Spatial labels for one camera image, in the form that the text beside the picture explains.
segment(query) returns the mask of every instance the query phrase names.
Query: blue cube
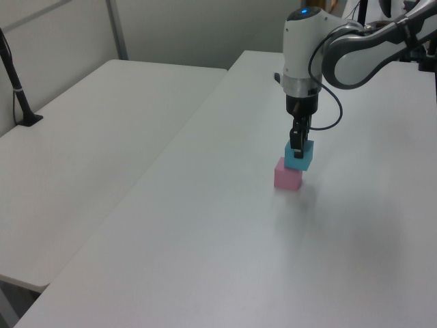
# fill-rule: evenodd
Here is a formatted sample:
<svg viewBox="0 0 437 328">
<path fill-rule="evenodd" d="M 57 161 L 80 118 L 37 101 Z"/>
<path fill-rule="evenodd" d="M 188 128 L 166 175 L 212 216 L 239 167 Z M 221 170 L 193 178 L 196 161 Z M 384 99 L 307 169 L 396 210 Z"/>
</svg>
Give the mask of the blue cube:
<svg viewBox="0 0 437 328">
<path fill-rule="evenodd" d="M 285 162 L 284 166 L 288 169 L 298 169 L 299 171 L 307 171 L 311 161 L 313 160 L 314 141 L 306 140 L 303 147 L 303 159 L 294 158 L 294 150 L 290 147 L 288 141 L 285 147 Z"/>
</svg>

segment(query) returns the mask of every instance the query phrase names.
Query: white table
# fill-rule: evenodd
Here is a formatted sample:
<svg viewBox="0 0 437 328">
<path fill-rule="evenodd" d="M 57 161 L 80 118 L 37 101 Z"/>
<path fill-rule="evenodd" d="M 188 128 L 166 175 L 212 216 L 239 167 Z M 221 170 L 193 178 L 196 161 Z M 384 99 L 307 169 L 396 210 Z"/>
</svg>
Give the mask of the white table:
<svg viewBox="0 0 437 328">
<path fill-rule="evenodd" d="M 434 76 L 392 63 L 336 90 L 293 193 L 273 188 L 282 67 L 245 52 L 17 328 L 433 327 Z M 319 104 L 314 126 L 336 119 Z"/>
<path fill-rule="evenodd" d="M 44 290 L 225 73 L 109 61 L 0 138 L 0 280 Z"/>
<path fill-rule="evenodd" d="M 343 12 L 343 18 L 350 14 L 350 12 L 355 8 L 355 6 L 360 2 L 360 0 L 348 0 Z M 366 23 L 376 22 L 376 21 L 392 21 L 394 18 L 405 14 L 406 11 L 403 10 L 404 0 L 391 0 L 391 18 L 387 18 L 381 10 L 380 3 L 378 0 L 369 0 L 367 4 L 366 13 Z M 355 20 L 358 20 L 358 8 L 355 12 Z"/>
</svg>

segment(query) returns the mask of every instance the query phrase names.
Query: stacked cubes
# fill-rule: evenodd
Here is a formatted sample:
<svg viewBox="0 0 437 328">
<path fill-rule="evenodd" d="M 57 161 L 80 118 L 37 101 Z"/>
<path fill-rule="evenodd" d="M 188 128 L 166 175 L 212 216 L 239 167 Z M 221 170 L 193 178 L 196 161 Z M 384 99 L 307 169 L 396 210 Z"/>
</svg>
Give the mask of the stacked cubes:
<svg viewBox="0 0 437 328">
<path fill-rule="evenodd" d="M 288 141 L 285 157 L 279 159 L 274 169 L 274 186 L 291 191 L 299 190 L 302 184 L 302 171 L 307 171 L 313 159 L 314 141 L 307 140 L 304 145 L 303 159 L 294 158 L 294 150 Z"/>
</svg>

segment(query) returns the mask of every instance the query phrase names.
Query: pink cube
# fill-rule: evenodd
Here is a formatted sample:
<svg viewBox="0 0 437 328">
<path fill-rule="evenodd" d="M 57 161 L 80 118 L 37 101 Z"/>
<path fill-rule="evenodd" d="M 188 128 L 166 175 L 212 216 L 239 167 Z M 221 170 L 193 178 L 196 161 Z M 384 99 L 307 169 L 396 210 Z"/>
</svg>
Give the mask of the pink cube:
<svg viewBox="0 0 437 328">
<path fill-rule="evenodd" d="M 274 187 L 297 191 L 301 184 L 302 171 L 284 167 L 284 158 L 281 157 L 274 169 Z"/>
</svg>

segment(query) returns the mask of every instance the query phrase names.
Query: black cable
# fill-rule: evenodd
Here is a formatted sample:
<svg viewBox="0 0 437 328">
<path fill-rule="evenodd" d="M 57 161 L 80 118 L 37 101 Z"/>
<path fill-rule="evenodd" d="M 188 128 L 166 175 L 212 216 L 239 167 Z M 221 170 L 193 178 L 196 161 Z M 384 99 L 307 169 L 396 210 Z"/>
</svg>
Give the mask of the black cable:
<svg viewBox="0 0 437 328">
<path fill-rule="evenodd" d="M 352 13 L 355 14 L 356 9 L 357 9 L 358 6 L 360 5 L 360 2 L 361 2 L 361 1 L 358 1 L 358 3 L 356 4 L 356 6 L 354 7 L 354 9 L 352 9 L 352 11 L 350 12 L 350 14 L 348 14 L 344 19 L 348 19 L 348 17 L 349 17 L 350 15 L 352 15 Z"/>
<path fill-rule="evenodd" d="M 356 31 L 356 30 L 352 30 L 352 31 L 348 31 L 348 32 L 346 32 L 345 34 L 344 34 L 344 36 L 345 35 L 347 35 L 347 34 L 356 34 L 356 35 L 358 35 L 358 36 L 365 36 L 365 34 L 367 34 L 367 33 L 373 33 L 373 32 L 376 32 L 376 31 L 379 31 L 380 29 L 381 29 L 382 27 L 379 27 L 379 28 L 377 28 L 377 29 L 372 29 L 372 30 L 369 30 L 369 31 Z M 315 82 L 315 83 L 317 83 L 317 85 L 319 85 L 320 87 L 322 87 L 323 89 L 325 89 L 334 99 L 335 99 L 335 101 L 337 102 L 337 104 L 339 105 L 339 110 L 340 110 L 340 114 L 339 114 L 339 118 L 337 119 L 337 121 L 335 121 L 333 124 L 331 124 L 331 125 L 329 125 L 329 126 L 325 126 L 324 128 L 309 128 L 310 130 L 313 130 L 313 131 L 324 131 L 324 130 L 328 130 L 328 129 L 330 129 L 330 128 L 333 128 L 334 126 L 336 126 L 338 123 L 340 123 L 340 121 L 341 121 L 341 118 L 343 117 L 343 106 L 341 105 L 341 102 L 340 102 L 340 100 L 338 99 L 338 97 L 334 94 L 334 92 L 332 92 L 332 91 L 330 91 L 329 89 L 328 89 L 328 87 L 326 87 L 322 82 L 320 82 L 319 80 L 317 80 L 315 77 L 314 77 L 314 75 L 313 75 L 313 73 L 311 72 L 311 66 L 312 66 L 312 64 L 313 64 L 313 60 L 314 60 L 314 57 L 315 57 L 315 55 L 317 54 L 317 52 L 319 51 L 319 49 L 323 46 L 323 44 L 331 37 L 331 36 L 333 36 L 333 34 L 334 34 L 334 32 L 330 32 L 320 43 L 319 43 L 319 45 L 317 46 L 317 48 L 315 48 L 315 50 L 314 50 L 314 52 L 313 52 L 313 55 L 311 56 L 311 58 L 310 58 L 310 60 L 309 60 L 309 63 L 308 63 L 308 73 L 309 73 L 309 76 L 311 77 L 311 79 Z"/>
<path fill-rule="evenodd" d="M 339 118 L 337 119 L 337 121 L 335 121 L 333 124 L 329 125 L 329 126 L 325 126 L 324 128 L 309 128 L 310 130 L 313 131 L 324 131 L 324 130 L 328 130 L 330 128 L 333 128 L 334 126 L 336 126 L 338 123 L 340 123 L 341 118 L 343 117 L 343 106 L 341 105 L 340 100 L 338 99 L 338 97 L 334 94 L 334 92 L 330 91 L 322 82 L 320 82 L 319 80 L 317 80 L 313 73 L 311 72 L 311 65 L 313 63 L 313 59 L 315 57 L 315 55 L 317 54 L 317 52 L 319 51 L 319 49 L 323 46 L 323 44 L 333 35 L 334 33 L 331 32 L 329 33 L 317 46 L 317 48 L 315 48 L 313 55 L 311 56 L 311 59 L 309 60 L 308 63 L 308 73 L 309 76 L 311 77 L 311 79 L 316 82 L 320 87 L 322 87 L 323 89 L 325 89 L 334 99 L 335 101 L 337 101 L 337 104 L 339 105 L 339 110 L 340 110 L 340 114 L 339 114 Z"/>
<path fill-rule="evenodd" d="M 5 42 L 5 44 L 6 44 L 6 48 L 8 48 L 9 57 L 10 57 L 10 59 L 11 59 L 11 61 L 12 61 L 12 52 L 11 52 L 11 48 L 9 47 L 8 40 L 6 40 L 6 37 L 5 37 L 5 35 L 3 34 L 3 31 L 2 31 L 1 29 L 0 29 L 0 36 L 1 36 L 1 38 L 3 39 L 3 41 Z"/>
<path fill-rule="evenodd" d="M 358 9 L 358 6 L 360 5 L 360 3 L 361 3 L 361 1 L 358 2 L 358 5 L 356 5 L 356 7 L 355 7 L 355 9 L 354 9 L 354 13 L 352 14 L 352 20 L 354 20 L 355 12 L 356 12 L 356 10 Z"/>
<path fill-rule="evenodd" d="M 5 42 L 6 48 L 8 49 L 8 53 L 9 53 L 9 57 L 11 59 L 12 62 L 12 52 L 11 52 L 11 48 L 9 47 L 9 43 L 8 40 L 6 40 L 5 35 L 3 34 L 3 31 L 0 29 L 0 36 L 3 39 L 3 41 Z M 16 117 L 15 117 L 15 90 L 12 90 L 12 116 L 14 117 L 14 123 L 15 126 L 18 125 L 17 121 L 16 121 Z"/>
</svg>

